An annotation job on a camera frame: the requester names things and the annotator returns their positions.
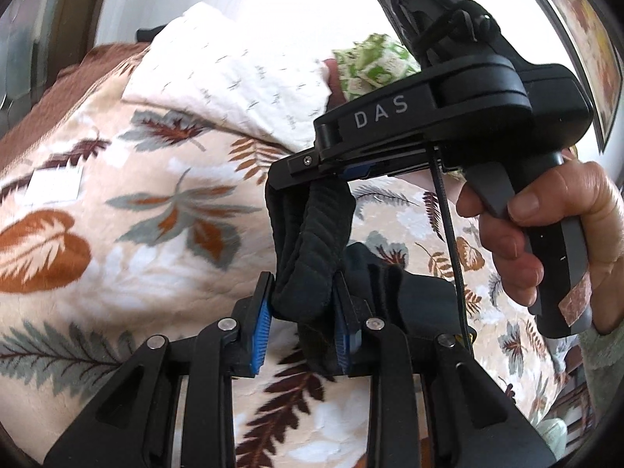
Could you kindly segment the right forearm grey-green sleeve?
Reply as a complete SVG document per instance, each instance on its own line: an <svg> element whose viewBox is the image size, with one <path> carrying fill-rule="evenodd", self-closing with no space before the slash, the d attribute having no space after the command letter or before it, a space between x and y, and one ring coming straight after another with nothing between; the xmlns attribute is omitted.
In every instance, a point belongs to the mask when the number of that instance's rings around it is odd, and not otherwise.
<svg viewBox="0 0 624 468"><path fill-rule="evenodd" d="M607 335L594 328L578 335L588 392L597 422L610 409L623 378L623 323Z"/></svg>

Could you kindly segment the person's right hand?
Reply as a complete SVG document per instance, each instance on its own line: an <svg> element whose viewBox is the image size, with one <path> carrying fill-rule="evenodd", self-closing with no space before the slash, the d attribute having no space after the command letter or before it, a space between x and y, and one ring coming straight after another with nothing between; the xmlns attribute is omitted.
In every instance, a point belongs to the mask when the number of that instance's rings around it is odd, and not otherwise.
<svg viewBox="0 0 624 468"><path fill-rule="evenodd" d="M487 214L468 185L456 209L464 218L477 216L481 244L492 252L503 289L524 307L535 302L545 271L525 249L521 230L579 216L587 240L594 328L608 335L622 324L623 199L599 164L568 160L548 170L508 202L508 221Z"/></svg>

